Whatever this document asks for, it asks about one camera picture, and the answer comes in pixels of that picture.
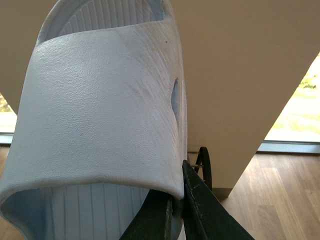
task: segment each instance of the hole in slipper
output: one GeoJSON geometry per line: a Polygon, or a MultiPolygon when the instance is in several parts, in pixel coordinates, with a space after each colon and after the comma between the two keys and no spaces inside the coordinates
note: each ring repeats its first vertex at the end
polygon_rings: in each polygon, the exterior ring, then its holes
{"type": "Polygon", "coordinates": [[[175,116],[176,123],[178,123],[178,112],[179,112],[179,85],[178,78],[174,81],[172,94],[171,94],[171,107],[175,116]]]}

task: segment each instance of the white slipper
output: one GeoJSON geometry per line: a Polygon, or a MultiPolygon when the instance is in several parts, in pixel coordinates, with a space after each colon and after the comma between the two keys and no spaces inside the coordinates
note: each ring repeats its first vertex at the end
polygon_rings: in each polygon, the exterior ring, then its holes
{"type": "Polygon", "coordinates": [[[59,0],[29,62],[0,215],[28,240],[119,239],[149,189],[183,198],[186,114],[169,0],[59,0]]]}

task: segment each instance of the beige wall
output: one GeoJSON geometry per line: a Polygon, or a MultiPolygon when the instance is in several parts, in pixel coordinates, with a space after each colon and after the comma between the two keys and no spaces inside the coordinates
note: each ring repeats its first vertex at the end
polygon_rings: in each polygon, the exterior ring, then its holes
{"type": "MultiPolygon", "coordinates": [[[[183,47],[188,147],[207,146],[213,187],[233,188],[320,51],[320,2],[171,1],[183,47]]],[[[0,92],[14,110],[54,2],[1,5],[0,92]]]]}

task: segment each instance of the ribbed insole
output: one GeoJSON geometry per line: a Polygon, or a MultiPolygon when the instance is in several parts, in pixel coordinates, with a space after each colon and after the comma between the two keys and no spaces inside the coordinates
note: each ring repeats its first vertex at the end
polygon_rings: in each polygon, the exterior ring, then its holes
{"type": "Polygon", "coordinates": [[[45,240],[119,239],[148,191],[106,183],[46,187],[45,240]]]}
{"type": "Polygon", "coordinates": [[[150,3],[152,1],[146,0],[87,1],[65,23],[59,36],[155,21],[159,13],[153,12],[150,3]]]}
{"type": "MultiPolygon", "coordinates": [[[[163,17],[161,0],[67,2],[70,11],[65,7],[59,9],[61,14],[68,15],[64,16],[66,21],[53,21],[56,25],[49,27],[52,32],[47,34],[46,40],[77,32],[158,21],[163,17]]],[[[44,188],[45,239],[42,240],[117,240],[138,213],[148,191],[105,183],[44,188]]]]}

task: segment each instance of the hardwood floor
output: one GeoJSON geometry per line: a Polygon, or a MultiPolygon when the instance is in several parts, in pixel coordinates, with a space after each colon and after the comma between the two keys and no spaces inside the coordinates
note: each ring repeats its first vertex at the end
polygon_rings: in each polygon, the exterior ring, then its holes
{"type": "MultiPolygon", "coordinates": [[[[0,175],[9,148],[0,147],[0,175]]],[[[221,201],[257,240],[320,239],[320,157],[256,154],[221,201]]],[[[0,240],[23,240],[0,218],[0,240]]]]}
{"type": "MultiPolygon", "coordinates": [[[[9,147],[0,146],[0,176],[2,175],[2,171],[4,169],[7,156],[9,152],[9,147]]],[[[0,217],[0,240],[23,240],[24,238],[7,221],[5,221],[2,217],[0,217]]]]}

